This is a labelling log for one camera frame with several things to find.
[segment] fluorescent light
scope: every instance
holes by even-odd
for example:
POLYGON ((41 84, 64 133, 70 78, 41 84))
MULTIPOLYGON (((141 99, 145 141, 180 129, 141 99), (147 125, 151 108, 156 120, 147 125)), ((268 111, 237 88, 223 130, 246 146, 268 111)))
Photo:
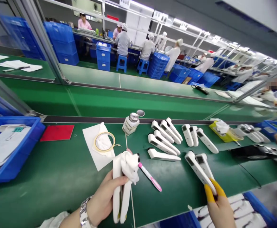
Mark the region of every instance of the fluorescent light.
POLYGON ((108 2, 106 2, 106 4, 107 4, 107 5, 110 5, 110 6, 113 6, 113 7, 115 7, 115 8, 119 8, 119 6, 114 5, 114 4, 112 4, 112 3, 108 3, 108 2))
POLYGON ((237 49, 243 50, 242 47, 238 47, 238 45, 235 45, 234 43, 229 43, 229 44, 233 48, 237 48, 237 49))
POLYGON ((181 24, 183 21, 181 21, 181 20, 175 18, 175 19, 173 19, 173 22, 178 23, 178 24, 181 24))
POLYGON ((239 49, 240 49, 241 51, 247 52, 247 51, 249 50, 249 47, 239 47, 239 49))
POLYGON ((196 27, 196 26, 193 26, 193 25, 191 25, 191 24, 188 24, 188 28, 190 28, 190 29, 192 29, 192 30, 195 30, 195 31, 198 31, 198 32, 203 31, 202 29, 200 29, 200 28, 198 28, 198 27, 196 27))
POLYGON ((101 12, 100 12, 100 11, 97 11, 97 10, 93 10, 93 11, 98 12, 98 13, 100 13, 100 14, 101 14, 101 12))
POLYGON ((127 10, 127 12, 128 12, 128 13, 133 13, 133 14, 138 15, 138 16, 143 17, 143 18, 146 18, 145 16, 143 16, 143 15, 141 15, 141 14, 138 14, 138 13, 135 13, 135 12, 130 11, 130 10, 127 10))
POLYGON ((149 10, 149 11, 151 11, 151 12, 154 11, 154 9, 152 9, 152 8, 150 8, 150 7, 148 7, 148 6, 144 6, 144 5, 140 4, 140 3, 137 3, 137 2, 132 1, 132 0, 130 1, 130 5, 131 5, 131 4, 136 5, 136 6, 140 7, 140 8, 145 9, 145 10, 149 10))

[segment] workbench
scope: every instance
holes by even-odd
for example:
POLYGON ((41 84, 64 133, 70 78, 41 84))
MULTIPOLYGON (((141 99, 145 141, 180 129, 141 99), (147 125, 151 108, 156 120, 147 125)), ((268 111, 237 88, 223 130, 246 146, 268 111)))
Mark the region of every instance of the workbench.
MULTIPOLYGON (((35 65, 42 65, 43 69, 35 71, 35 72, 26 72, 22 70, 16 70, 4 73, 2 72, 5 70, 5 67, 0 66, 0 77, 4 75, 21 75, 26 77, 34 77, 39 79, 49 79, 52 81, 55 79, 48 63, 43 60, 35 60, 30 58, 24 57, 17 57, 12 55, 5 55, 9 56, 9 58, 0 60, 0 63, 5 61, 12 61, 12 60, 21 60, 23 62, 35 65)), ((85 67, 79 66, 72 66, 67 64, 60 64, 62 69, 63 75, 70 80, 71 82, 75 83, 82 83, 82 84, 91 84, 95 86, 109 86, 115 88, 123 88, 126 90, 137 90, 143 92, 150 92, 150 93, 161 93, 167 95, 176 95, 176 96, 183 96, 183 97, 195 97, 201 99, 212 99, 212 100, 219 100, 219 101, 229 101, 232 99, 226 99, 217 95, 213 89, 207 89, 210 94, 205 95, 202 92, 192 88, 190 85, 173 83, 168 81, 161 81, 143 77, 136 77, 127 74, 120 74, 115 72, 109 71, 100 71, 96 69, 90 69, 85 67)))
MULTIPOLYGON (((116 43, 113 39, 104 39, 102 36, 94 35, 92 33, 89 33, 89 32, 86 32, 86 31, 83 31, 83 30, 80 30, 80 29, 77 29, 77 28, 73 28, 72 30, 73 30, 74 34, 77 34, 77 35, 80 35, 80 36, 83 36, 83 37, 86 37, 86 38, 95 39, 95 40, 98 40, 98 41, 101 41, 101 42, 116 45, 116 43)), ((132 45, 129 48, 133 49, 133 50, 136 50, 136 51, 141 51, 140 48, 136 45, 132 45)))
POLYGON ((259 114, 254 107, 244 104, 228 107, 229 104, 211 100, 58 85, 21 79, 0 79, 21 100, 44 115, 125 118, 131 112, 143 109, 146 113, 145 118, 169 116, 172 119, 203 120, 217 113, 215 117, 223 120, 260 122, 277 116, 277 112, 273 112, 276 110, 259 114))
MULTIPOLYGON (((73 212, 81 202, 95 193, 112 163, 97 172, 88 151, 82 129, 94 123, 44 123, 48 125, 75 125, 71 140, 38 142, 18 176, 9 183, 0 184, 0 227, 37 227, 43 220, 62 211, 73 212)), ((106 123, 116 143, 115 155, 126 150, 122 123, 106 123)), ((170 162, 150 159, 147 135, 152 133, 150 124, 140 124, 135 133, 127 137, 128 148, 140 154, 140 161, 161 185, 159 192, 139 170, 139 181, 132 185, 127 220, 124 225, 114 225, 112 213, 99 227, 141 227, 189 211, 188 205, 197 208, 206 205, 204 187, 184 159, 190 149, 206 153, 212 173, 226 195, 232 196, 277 181, 277 163, 273 160, 241 163, 232 158, 226 149, 238 147, 224 143, 207 125, 198 125, 219 149, 212 154, 204 144, 189 148, 183 140, 175 146, 181 151, 181 161, 170 162)), ((182 134, 181 124, 176 125, 182 134)), ((242 146, 253 144, 248 138, 242 146)))

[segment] wristwatch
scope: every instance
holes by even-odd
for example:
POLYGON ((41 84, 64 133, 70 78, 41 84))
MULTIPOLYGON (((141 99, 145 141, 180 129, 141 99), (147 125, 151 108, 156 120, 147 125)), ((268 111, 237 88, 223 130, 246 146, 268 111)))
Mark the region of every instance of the wristwatch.
POLYGON ((97 226, 93 226, 90 218, 88 217, 87 214, 87 202, 93 197, 90 196, 88 198, 85 199, 85 201, 83 201, 81 203, 81 210, 79 212, 79 217, 80 217, 80 221, 81 221, 81 228, 97 228, 97 226))

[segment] pen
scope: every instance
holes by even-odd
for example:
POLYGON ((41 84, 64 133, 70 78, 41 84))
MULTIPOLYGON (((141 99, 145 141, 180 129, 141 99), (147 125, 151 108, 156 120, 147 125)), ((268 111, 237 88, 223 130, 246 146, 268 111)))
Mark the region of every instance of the pen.
POLYGON ((157 188, 157 190, 159 190, 160 192, 162 191, 161 186, 157 183, 157 181, 150 175, 150 173, 147 171, 147 169, 143 166, 142 163, 139 163, 138 165, 141 170, 143 171, 143 173, 149 178, 149 180, 151 180, 151 182, 153 183, 153 185, 157 188))
POLYGON ((18 67, 18 68, 13 68, 13 69, 8 69, 8 70, 3 70, 3 72, 10 72, 13 70, 21 70, 21 69, 26 69, 26 68, 30 68, 30 66, 22 66, 22 67, 18 67))

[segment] red mat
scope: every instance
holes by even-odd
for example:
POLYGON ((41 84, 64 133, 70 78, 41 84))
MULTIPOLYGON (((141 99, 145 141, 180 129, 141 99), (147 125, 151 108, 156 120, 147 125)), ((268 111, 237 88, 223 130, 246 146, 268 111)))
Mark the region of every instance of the red mat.
POLYGON ((54 125, 48 126, 44 131, 40 141, 70 140, 74 125, 54 125))

